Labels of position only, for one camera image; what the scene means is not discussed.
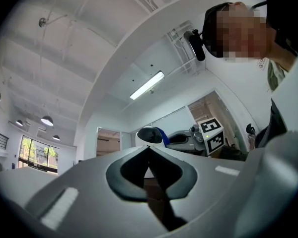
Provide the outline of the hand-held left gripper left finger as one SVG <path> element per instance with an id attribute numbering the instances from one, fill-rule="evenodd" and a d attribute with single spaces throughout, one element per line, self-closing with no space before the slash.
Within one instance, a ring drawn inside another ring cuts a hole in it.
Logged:
<path id="1" fill-rule="evenodd" d="M 76 164 L 39 190 L 26 211 L 48 237 L 155 238 L 168 232 L 143 189 L 147 146 Z"/>

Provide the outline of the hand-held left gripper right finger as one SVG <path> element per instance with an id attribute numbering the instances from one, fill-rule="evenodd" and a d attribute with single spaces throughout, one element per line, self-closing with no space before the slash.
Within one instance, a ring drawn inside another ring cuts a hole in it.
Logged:
<path id="1" fill-rule="evenodd" d="M 152 147 L 148 205 L 169 230 L 194 220 L 220 199 L 244 163 Z"/>

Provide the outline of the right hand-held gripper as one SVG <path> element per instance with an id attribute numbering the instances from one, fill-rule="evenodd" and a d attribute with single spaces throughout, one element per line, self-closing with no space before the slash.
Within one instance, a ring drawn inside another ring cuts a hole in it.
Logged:
<path id="1" fill-rule="evenodd" d="M 224 146 L 224 127 L 217 118 L 210 118 L 192 125 L 189 131 L 176 131 L 168 139 L 169 149 L 203 151 L 203 156 L 209 156 Z"/>

